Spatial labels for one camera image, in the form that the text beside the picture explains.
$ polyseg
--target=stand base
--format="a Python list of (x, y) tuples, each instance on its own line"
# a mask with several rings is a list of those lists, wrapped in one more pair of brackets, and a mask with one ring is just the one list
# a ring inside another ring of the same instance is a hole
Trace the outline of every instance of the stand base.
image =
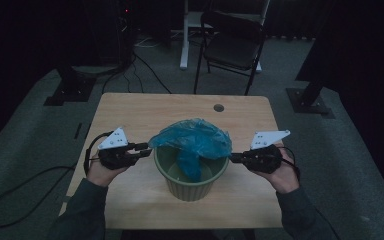
[(301, 104), (301, 97), (304, 89), (286, 88), (286, 92), (296, 113), (320, 114), (323, 118), (335, 119), (332, 110), (326, 107), (320, 96), (317, 97), (312, 106), (304, 106)]
[(63, 83), (60, 82), (53, 96), (48, 97), (44, 106), (62, 106), (64, 102), (87, 102), (95, 85), (96, 78), (80, 78), (76, 92), (64, 92)]

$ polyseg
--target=wire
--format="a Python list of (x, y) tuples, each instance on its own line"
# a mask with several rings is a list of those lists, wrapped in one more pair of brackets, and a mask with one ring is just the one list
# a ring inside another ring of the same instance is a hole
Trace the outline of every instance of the wire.
[(142, 93), (145, 93), (145, 92), (143, 91), (142, 80), (141, 80), (140, 77), (136, 74), (136, 66), (135, 66), (134, 63), (132, 63), (132, 65), (133, 65), (133, 68), (134, 68), (134, 70), (133, 70), (133, 74), (134, 74), (134, 75), (138, 78), (138, 80), (139, 80), (139, 83), (140, 83), (140, 89), (142, 90)]
[(13, 221), (13, 222), (10, 222), (10, 223), (6, 223), (6, 224), (0, 224), (0, 228), (6, 228), (6, 227), (10, 227), (10, 226), (13, 226), (17, 223), (20, 223), (22, 222), (24, 219), (26, 219), (28, 216), (30, 216), (42, 203), (43, 201), (48, 197), (48, 195), (54, 190), (54, 188), (58, 185), (59, 182), (61, 182), (61, 180), (70, 172), (70, 171), (74, 171), (74, 167), (77, 165), (77, 162), (74, 163), (73, 165), (71, 165), (70, 167), (68, 166), (56, 166), (56, 167), (52, 167), (52, 168), (49, 168), (49, 169), (46, 169), (40, 173), (37, 173), (36, 175), (34, 175), (33, 177), (27, 179), (26, 181), (22, 182), (21, 184), (19, 184), (18, 186), (2, 193), (0, 195), (0, 200), (2, 200), (3, 198), (5, 198), (6, 196), (8, 196), (9, 194), (15, 192), (16, 190), (18, 190), (19, 188), (23, 187), (24, 185), (26, 185), (27, 183), (31, 182), (33, 179), (39, 177), (40, 175), (46, 173), (46, 172), (50, 172), (50, 171), (53, 171), (53, 170), (58, 170), (58, 169), (66, 169), (66, 171), (58, 178), (58, 180), (54, 183), (54, 185), (48, 190), (48, 192), (46, 192), (46, 194), (39, 200), (39, 202), (33, 206), (33, 208), (28, 211), (24, 216), (20, 217), (19, 219)]
[(90, 143), (89, 145), (89, 148), (86, 149), (86, 154), (85, 154), (85, 160), (83, 162), (83, 170), (85, 171), (85, 174), (87, 175), (87, 173), (89, 172), (89, 161), (91, 160), (90, 158), (90, 152), (92, 151), (92, 147), (93, 145), (96, 143), (96, 141), (98, 141), (100, 138), (103, 138), (103, 137), (108, 137), (109, 135), (111, 135), (114, 131), (111, 131), (111, 132), (106, 132), (106, 133), (102, 133), (100, 135), (98, 135), (95, 139), (92, 140), (92, 142)]
[(104, 86), (102, 86), (102, 90), (101, 90), (101, 94), (104, 94), (105, 93), (105, 86), (107, 86), (108, 82), (117, 74), (119, 74), (120, 72), (115, 72), (113, 73), (104, 83)]
[(154, 72), (154, 70), (148, 65), (148, 63), (146, 63), (142, 58), (140, 58), (135, 52), (133, 52), (133, 55), (135, 57), (137, 57), (139, 60), (141, 60), (150, 70), (151, 72), (154, 74), (154, 76), (157, 78), (158, 82), (161, 84), (161, 86), (163, 86), (165, 88), (165, 90), (167, 90), (168, 93), (172, 94), (170, 90), (168, 90), (168, 88), (164, 85), (164, 83), (160, 80), (160, 78), (157, 76), (157, 74)]
[(297, 162), (296, 162), (297, 160), (296, 160), (296, 158), (295, 158), (295, 154), (294, 154), (294, 152), (293, 152), (290, 148), (285, 147), (285, 146), (277, 147), (277, 148), (283, 148), (283, 149), (287, 150), (287, 151), (292, 155), (292, 159), (294, 160), (294, 163), (295, 163), (295, 164), (297, 163)]
[(127, 80), (127, 92), (132, 93), (130, 91), (130, 79), (126, 77), (125, 73), (123, 73), (123, 77)]
[(144, 43), (144, 42), (146, 42), (146, 41), (148, 41), (148, 40), (153, 40), (153, 38), (150, 38), (150, 37), (145, 38), (144, 40), (140, 41), (139, 43), (136, 43), (134, 46), (135, 46), (135, 47), (149, 47), (149, 48), (152, 48), (152, 47), (156, 47), (156, 46), (158, 46), (158, 45), (161, 44), (161, 43), (156, 43), (156, 44), (154, 44), (154, 45), (150, 45), (150, 46), (144, 46), (144, 45), (141, 45), (142, 43)]

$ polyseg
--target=sleeve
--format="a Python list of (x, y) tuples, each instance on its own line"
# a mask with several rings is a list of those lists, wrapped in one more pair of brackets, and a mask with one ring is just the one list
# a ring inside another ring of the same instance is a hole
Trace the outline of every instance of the sleeve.
[(329, 223), (318, 213), (302, 187), (276, 195), (282, 210), (282, 225), (294, 239), (334, 239)]
[(57, 218), (47, 239), (104, 239), (105, 200), (108, 187), (100, 187), (83, 179)]

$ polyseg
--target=metal chair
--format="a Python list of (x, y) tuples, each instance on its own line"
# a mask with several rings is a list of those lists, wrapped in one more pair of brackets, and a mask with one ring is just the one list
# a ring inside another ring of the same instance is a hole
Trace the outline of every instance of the metal chair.
[[(209, 27), (214, 31), (210, 36)], [(245, 95), (254, 80), (258, 61), (265, 41), (261, 23), (228, 14), (207, 11), (201, 15), (202, 43), (195, 76), (194, 94), (198, 87), (201, 59), (210, 66), (248, 76)]]

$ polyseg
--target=blue plastic bag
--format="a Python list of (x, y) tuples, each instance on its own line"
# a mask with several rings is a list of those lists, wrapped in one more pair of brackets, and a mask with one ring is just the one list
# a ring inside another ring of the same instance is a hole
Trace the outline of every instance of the blue plastic bag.
[(170, 146), (180, 149), (177, 164), (193, 182), (201, 180), (200, 157), (219, 159), (232, 152), (229, 134), (204, 119), (194, 118), (174, 123), (149, 140), (151, 148)]

